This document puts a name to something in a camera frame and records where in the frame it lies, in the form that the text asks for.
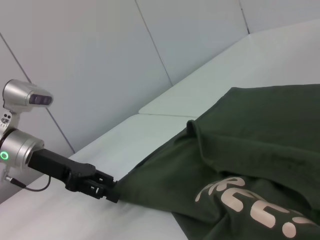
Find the cable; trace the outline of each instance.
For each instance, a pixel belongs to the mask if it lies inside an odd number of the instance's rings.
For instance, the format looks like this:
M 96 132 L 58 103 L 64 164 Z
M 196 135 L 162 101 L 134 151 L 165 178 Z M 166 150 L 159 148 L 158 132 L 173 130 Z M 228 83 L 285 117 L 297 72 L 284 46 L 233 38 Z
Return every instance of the cable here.
M 19 180 L 15 179 L 15 178 L 11 178 L 10 179 L 10 183 L 13 184 L 13 185 L 16 185 L 22 189 L 26 189 L 28 191 L 31 191 L 31 192 L 42 192 L 44 190 L 46 190 L 50 183 L 51 183 L 51 176 L 49 176 L 49 180 L 48 180 L 48 183 L 46 184 L 46 186 L 44 188 L 41 188 L 41 189 L 32 189 L 32 188 L 28 188 L 27 185 L 25 185 L 24 183 L 20 182 Z

